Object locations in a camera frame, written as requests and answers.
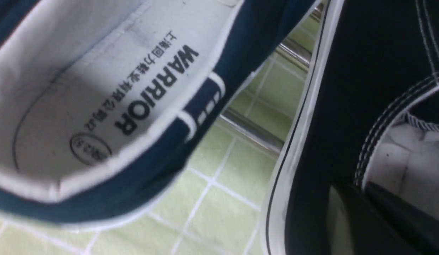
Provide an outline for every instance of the white stripe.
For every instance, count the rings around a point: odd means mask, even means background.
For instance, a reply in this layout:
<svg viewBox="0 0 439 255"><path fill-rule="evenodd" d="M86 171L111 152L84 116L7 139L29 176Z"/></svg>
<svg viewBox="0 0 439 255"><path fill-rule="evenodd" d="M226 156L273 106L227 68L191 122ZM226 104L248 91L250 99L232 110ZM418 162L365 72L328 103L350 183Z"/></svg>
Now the white stripe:
<svg viewBox="0 0 439 255"><path fill-rule="evenodd" d="M418 16L419 29L420 29L421 35L422 35L422 42L424 42L424 47L426 49L427 58L429 59L430 68L432 69L432 74L434 75L435 80L436 80L436 82L438 84L439 81L438 81L437 75L435 74L435 66L433 65L432 57L430 56L430 50L429 50L429 47L427 45L426 35L424 34L424 28L422 27L421 11L419 10L419 2L418 2L418 0L415 0L415 4L416 4L417 16Z"/></svg>
<svg viewBox="0 0 439 255"><path fill-rule="evenodd" d="M209 79L211 79L218 85L221 90L221 97L224 97L224 95L226 95L226 85L224 84L223 79L221 79L221 77L214 72L211 72L209 74Z"/></svg>
<svg viewBox="0 0 439 255"><path fill-rule="evenodd" d="M190 141L194 137L194 135L196 134L196 131L197 131L196 121L194 121L192 116L185 111L179 112L177 117L181 121L183 121L190 129L190 133L188 134L188 137L187 137L187 141Z"/></svg>
<svg viewBox="0 0 439 255"><path fill-rule="evenodd" d="M437 53L438 60L439 60L439 48L438 48L437 42L435 40L435 36L433 34L432 24L430 23L430 15L429 15L428 10L427 10L426 0L422 0L422 5L424 7L424 13L426 14L427 26L429 27L429 34L430 34L430 37L432 38L433 47L435 48L435 51Z"/></svg>

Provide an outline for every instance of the black canvas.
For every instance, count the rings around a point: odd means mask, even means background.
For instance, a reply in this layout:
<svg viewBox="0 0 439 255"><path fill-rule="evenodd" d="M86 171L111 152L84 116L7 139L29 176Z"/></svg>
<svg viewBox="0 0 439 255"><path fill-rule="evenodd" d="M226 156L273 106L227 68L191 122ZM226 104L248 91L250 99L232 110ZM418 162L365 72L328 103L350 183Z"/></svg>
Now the black canvas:
<svg viewBox="0 0 439 255"><path fill-rule="evenodd" d="M439 254L439 1L331 0L312 59L273 176L266 252L279 254L273 212L293 178L286 254Z"/></svg>

